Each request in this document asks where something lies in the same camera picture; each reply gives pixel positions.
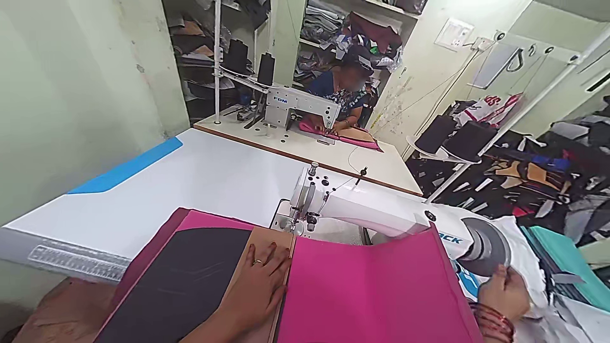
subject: red bangle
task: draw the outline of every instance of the red bangle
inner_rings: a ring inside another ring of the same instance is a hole
[[[481,303],[470,303],[470,309],[473,311],[479,327],[485,329],[481,330],[483,336],[498,339],[505,343],[513,342],[515,326],[506,316]]]

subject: white sewing machine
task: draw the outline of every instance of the white sewing machine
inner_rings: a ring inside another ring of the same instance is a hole
[[[339,184],[333,178],[337,176],[318,170],[315,162],[304,168],[289,213],[280,206],[276,214],[279,227],[303,235],[315,231],[319,218],[335,218],[391,239],[434,225],[449,258],[474,274],[491,276],[498,264],[511,262],[506,238],[484,220],[459,218],[417,197],[356,178]]]
[[[330,100],[287,85],[269,89],[264,121],[288,129],[295,119],[294,110],[321,115],[328,132],[332,129],[341,107]]]

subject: blue blouse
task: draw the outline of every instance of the blue blouse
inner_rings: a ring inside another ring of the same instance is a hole
[[[350,115],[351,110],[364,106],[365,102],[364,91],[348,92],[342,90],[335,92],[334,78],[331,70],[325,71],[315,78],[307,87],[307,91],[315,96],[340,104],[341,112],[337,117],[337,121],[346,119]]]

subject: black thread spool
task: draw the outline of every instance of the black thread spool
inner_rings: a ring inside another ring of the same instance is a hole
[[[447,115],[438,115],[415,141],[417,148],[436,154],[443,142],[455,130],[457,122]]]
[[[249,74],[246,69],[248,62],[248,46],[241,40],[232,39],[229,42],[229,51],[224,54],[223,67],[239,74]]]
[[[272,85],[274,68],[275,59],[269,52],[260,55],[259,77],[256,79],[256,81],[263,85]]]
[[[496,135],[496,129],[487,123],[466,122],[443,146],[451,154],[469,162],[479,162],[479,151]]]

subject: thread spool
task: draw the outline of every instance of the thread spool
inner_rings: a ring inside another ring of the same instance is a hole
[[[275,59],[269,52],[260,55],[259,76],[256,81],[263,85],[272,85],[274,68]]]
[[[239,74],[248,74],[248,46],[241,40],[232,39],[229,42],[229,51],[224,54],[223,67]]]

